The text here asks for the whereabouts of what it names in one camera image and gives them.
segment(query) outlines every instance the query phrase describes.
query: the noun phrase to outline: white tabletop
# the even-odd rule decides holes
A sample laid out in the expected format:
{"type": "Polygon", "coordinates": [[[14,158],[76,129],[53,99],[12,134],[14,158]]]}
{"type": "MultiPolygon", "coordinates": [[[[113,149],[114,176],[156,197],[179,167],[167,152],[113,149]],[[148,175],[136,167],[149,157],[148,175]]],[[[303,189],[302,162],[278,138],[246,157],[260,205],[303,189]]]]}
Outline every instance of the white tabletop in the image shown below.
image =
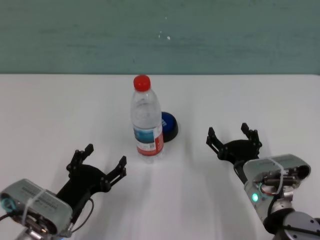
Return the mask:
{"type": "MultiPolygon", "coordinates": [[[[245,139],[246,122],[259,131],[260,157],[291,153],[310,164],[293,206],[320,217],[319,76],[151,76],[151,85],[179,134],[148,164],[130,121],[133,76],[0,75],[0,190],[27,178],[57,193],[74,151],[92,143],[86,164],[107,173],[125,155],[127,176],[93,196],[73,239],[270,240],[233,166],[206,145],[210,126],[226,143],[245,139]]],[[[1,239],[21,229],[3,220],[1,239]]]]}

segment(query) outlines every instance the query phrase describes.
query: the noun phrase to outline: teal wall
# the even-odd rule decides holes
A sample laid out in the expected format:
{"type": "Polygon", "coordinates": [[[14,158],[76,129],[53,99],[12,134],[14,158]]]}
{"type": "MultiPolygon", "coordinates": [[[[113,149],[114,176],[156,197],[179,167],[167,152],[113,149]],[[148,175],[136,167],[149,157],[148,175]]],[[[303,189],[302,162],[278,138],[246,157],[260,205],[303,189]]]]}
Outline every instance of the teal wall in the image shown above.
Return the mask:
{"type": "Polygon", "coordinates": [[[319,74],[320,0],[0,0],[0,73],[319,74]]]}

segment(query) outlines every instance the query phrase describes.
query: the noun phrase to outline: bottle label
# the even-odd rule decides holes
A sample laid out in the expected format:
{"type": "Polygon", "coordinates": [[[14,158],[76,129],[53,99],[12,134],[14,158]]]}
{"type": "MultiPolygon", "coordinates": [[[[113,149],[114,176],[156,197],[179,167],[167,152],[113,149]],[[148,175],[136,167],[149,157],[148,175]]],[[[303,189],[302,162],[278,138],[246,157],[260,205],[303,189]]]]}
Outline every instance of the bottle label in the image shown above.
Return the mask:
{"type": "Polygon", "coordinates": [[[139,153],[145,156],[153,156],[161,152],[164,147],[162,124],[151,129],[141,129],[133,126],[133,130],[139,153]]]}

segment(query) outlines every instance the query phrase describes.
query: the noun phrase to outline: red bottle cap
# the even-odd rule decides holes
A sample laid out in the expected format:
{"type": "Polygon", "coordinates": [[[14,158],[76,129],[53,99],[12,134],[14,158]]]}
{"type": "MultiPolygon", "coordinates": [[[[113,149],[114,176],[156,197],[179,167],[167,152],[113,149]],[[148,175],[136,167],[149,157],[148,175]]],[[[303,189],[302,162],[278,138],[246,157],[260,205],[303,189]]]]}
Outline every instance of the red bottle cap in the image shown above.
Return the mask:
{"type": "Polygon", "coordinates": [[[147,75],[136,76],[133,85],[138,92],[146,92],[151,88],[150,78],[147,75]]]}

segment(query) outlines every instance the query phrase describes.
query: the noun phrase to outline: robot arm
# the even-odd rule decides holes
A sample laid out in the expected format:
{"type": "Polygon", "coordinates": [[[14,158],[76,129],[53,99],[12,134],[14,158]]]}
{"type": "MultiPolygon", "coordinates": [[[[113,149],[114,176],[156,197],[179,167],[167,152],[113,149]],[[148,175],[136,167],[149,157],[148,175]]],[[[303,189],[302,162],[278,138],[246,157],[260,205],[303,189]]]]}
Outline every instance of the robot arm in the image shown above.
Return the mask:
{"type": "Polygon", "coordinates": [[[92,144],[85,151],[75,151],[71,163],[66,167],[69,181],[56,195],[27,179],[13,183],[0,193],[2,207],[9,216],[26,226],[17,240],[60,240],[61,237],[71,237],[72,228],[91,196],[98,192],[109,192],[114,184],[126,176],[125,156],[108,174],[84,165],[84,160],[93,151],[92,144]]]}
{"type": "Polygon", "coordinates": [[[310,166],[292,154],[259,159],[258,131],[246,123],[241,130],[248,140],[222,144],[210,127],[206,144],[220,160],[233,164],[264,228],[274,240],[320,240],[320,221],[292,206],[293,191],[309,176],[310,166]]]}

